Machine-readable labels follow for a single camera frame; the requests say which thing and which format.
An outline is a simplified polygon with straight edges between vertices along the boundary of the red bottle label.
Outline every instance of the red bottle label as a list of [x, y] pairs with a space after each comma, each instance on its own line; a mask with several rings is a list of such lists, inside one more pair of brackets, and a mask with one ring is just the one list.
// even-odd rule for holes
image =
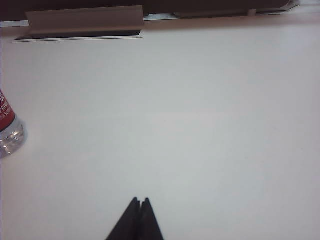
[[15, 113], [10, 107], [7, 99], [0, 90], [0, 132], [5, 130], [15, 120]]

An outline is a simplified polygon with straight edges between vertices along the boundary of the plastic water bottle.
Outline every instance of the plastic water bottle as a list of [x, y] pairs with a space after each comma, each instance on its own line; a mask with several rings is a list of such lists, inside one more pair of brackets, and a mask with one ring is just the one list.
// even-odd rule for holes
[[4, 158], [24, 143], [24, 127], [0, 90], [0, 158]]

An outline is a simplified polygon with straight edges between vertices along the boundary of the white desk surface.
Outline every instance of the white desk surface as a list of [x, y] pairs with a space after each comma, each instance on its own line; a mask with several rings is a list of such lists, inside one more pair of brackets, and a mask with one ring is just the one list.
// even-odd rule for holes
[[1, 29], [28, 131], [1, 161], [3, 240], [104, 240], [135, 196], [166, 240], [320, 239], [320, 13], [25, 30]]

